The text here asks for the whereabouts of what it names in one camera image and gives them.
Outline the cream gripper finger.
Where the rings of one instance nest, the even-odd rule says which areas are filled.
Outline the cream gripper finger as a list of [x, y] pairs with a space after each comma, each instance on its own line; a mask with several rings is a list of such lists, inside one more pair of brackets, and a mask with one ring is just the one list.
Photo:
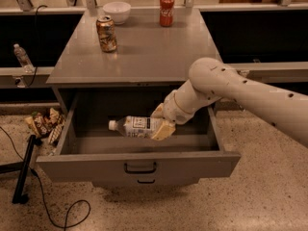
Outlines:
[[157, 108], [151, 114], [153, 118], [163, 118], [164, 117], [164, 104], [160, 103]]
[[157, 127], [154, 129], [151, 139], [154, 141], [162, 141], [169, 138], [175, 131], [175, 124], [168, 120], [162, 119], [158, 122]]

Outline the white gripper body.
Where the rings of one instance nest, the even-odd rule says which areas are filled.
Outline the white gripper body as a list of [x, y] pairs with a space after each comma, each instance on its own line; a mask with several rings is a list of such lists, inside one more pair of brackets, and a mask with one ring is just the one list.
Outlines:
[[178, 125], [185, 124], [194, 116], [194, 102], [192, 92], [173, 90], [163, 103], [163, 118]]

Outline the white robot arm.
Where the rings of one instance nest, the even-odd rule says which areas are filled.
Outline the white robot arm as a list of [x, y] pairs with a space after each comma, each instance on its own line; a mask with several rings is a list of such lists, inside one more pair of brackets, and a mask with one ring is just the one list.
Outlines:
[[212, 58], [196, 60], [189, 79], [172, 91], [152, 116], [182, 125], [196, 111], [221, 98], [247, 109], [295, 141], [308, 146], [308, 96], [249, 80], [237, 70]]

